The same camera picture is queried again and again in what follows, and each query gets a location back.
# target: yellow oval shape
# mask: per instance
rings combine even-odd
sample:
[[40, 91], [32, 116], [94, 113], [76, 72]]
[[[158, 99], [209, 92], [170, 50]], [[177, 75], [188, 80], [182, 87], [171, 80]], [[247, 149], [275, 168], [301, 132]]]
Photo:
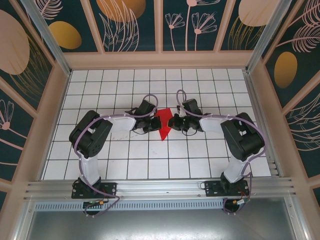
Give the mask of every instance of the yellow oval shape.
[[244, 25], [261, 27], [269, 22], [279, 0], [242, 0], [239, 18]]
[[8, 74], [21, 74], [30, 56], [28, 35], [9, 13], [0, 10], [0, 69]]
[[125, 13], [125, 4], [127, 10], [132, 10], [135, 18], [139, 18], [146, 9], [146, 0], [96, 0], [100, 10], [109, 19], [116, 22], [130, 22], [128, 13]]
[[275, 63], [274, 80], [282, 89], [288, 87], [294, 80], [298, 69], [296, 56], [288, 51], [281, 53]]
[[55, 21], [49, 25], [56, 42], [65, 49], [80, 47], [82, 40], [80, 33], [74, 26], [65, 21]]

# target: red arrow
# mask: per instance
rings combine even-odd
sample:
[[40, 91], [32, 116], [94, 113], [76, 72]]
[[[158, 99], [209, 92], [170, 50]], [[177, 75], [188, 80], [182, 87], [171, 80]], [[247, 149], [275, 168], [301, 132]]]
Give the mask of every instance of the red arrow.
[[156, 116], [160, 117], [160, 121], [162, 124], [162, 128], [159, 130], [161, 140], [165, 140], [166, 137], [168, 136], [171, 128], [168, 127], [168, 121], [173, 117], [171, 109], [166, 108], [166, 109], [161, 109], [156, 112]]

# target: red arrow marker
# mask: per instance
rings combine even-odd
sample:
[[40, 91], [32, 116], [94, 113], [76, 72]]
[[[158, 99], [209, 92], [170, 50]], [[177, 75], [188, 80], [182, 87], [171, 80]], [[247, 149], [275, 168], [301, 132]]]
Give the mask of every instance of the red arrow marker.
[[173, 117], [171, 109], [166, 108], [166, 109], [161, 109], [156, 112], [156, 116], [160, 117], [160, 121], [162, 124], [162, 128], [159, 130], [161, 140], [165, 140], [166, 137], [168, 136], [171, 128], [168, 127], [168, 121]]

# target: white grid mat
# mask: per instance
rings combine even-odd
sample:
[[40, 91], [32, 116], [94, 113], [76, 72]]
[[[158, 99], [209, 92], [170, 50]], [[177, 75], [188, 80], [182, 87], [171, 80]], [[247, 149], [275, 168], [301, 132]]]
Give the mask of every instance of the white grid mat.
[[[159, 109], [176, 110], [176, 92], [196, 99], [203, 113], [255, 115], [241, 69], [126, 69], [72, 72], [42, 179], [74, 180], [79, 176], [77, 156], [69, 135], [89, 110], [101, 115], [138, 107], [146, 94], [155, 94]], [[226, 169], [230, 151], [223, 135], [198, 132], [184, 136], [171, 130], [161, 141], [159, 131], [138, 135], [116, 132], [98, 154], [102, 179], [218, 178]], [[250, 164], [254, 177], [270, 177], [266, 157]]]

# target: flower illustration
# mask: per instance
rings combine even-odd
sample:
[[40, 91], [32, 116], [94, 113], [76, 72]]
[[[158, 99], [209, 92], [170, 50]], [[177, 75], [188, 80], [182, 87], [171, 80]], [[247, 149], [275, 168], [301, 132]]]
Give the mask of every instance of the flower illustration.
[[189, 16], [191, 7], [205, 6], [219, 3], [220, 0], [186, 0], [188, 4], [188, 13], [186, 15], [186, 28], [185, 28], [185, 50], [188, 51], [188, 27], [189, 27]]
[[170, 33], [171, 33], [171, 42], [172, 42], [172, 47], [173, 47], [173, 51], [176, 51], [175, 49], [175, 44], [174, 44], [174, 38], [172, 35], [172, 29], [177, 29], [177, 28], [181, 28], [185, 26], [185, 22], [183, 21], [183, 18], [181, 16], [181, 13], [179, 14], [171, 14], [168, 13], [165, 15], [165, 20], [166, 23], [168, 24], [169, 28], [170, 28]]
[[217, 4], [220, 0], [186, 0], [186, 3], [190, 7], [195, 7], [197, 5], [211, 5], [211, 4]]
[[8, 101], [6, 106], [5, 101], [3, 99], [0, 100], [0, 129], [8, 130], [10, 128], [10, 121], [14, 114], [14, 108], [15, 105], [12, 102]]
[[[6, 103], [3, 99], [0, 100], [0, 130], [4, 130], [4, 131], [9, 130], [9, 131], [13, 132], [14, 134], [26, 139], [27, 138], [26, 136], [14, 131], [10, 128], [11, 120], [12, 120], [12, 117], [14, 114], [14, 109], [15, 109], [15, 105], [11, 101], [8, 101], [8, 103], [6, 105]], [[15, 145], [15, 144], [8, 142], [2, 138], [0, 138], [0, 142], [7, 144], [8, 146], [11, 146], [13, 148], [23, 150], [23, 147]], [[11, 163], [4, 163], [4, 162], [0, 162], [0, 164], [16, 165], [15, 163], [11, 164]]]
[[197, 38], [199, 34], [212, 33], [217, 30], [217, 25], [214, 25], [216, 20], [214, 18], [214, 13], [207, 14], [204, 13], [199, 18], [199, 13], [192, 14], [192, 25], [195, 33], [195, 44], [194, 50], [197, 51]]

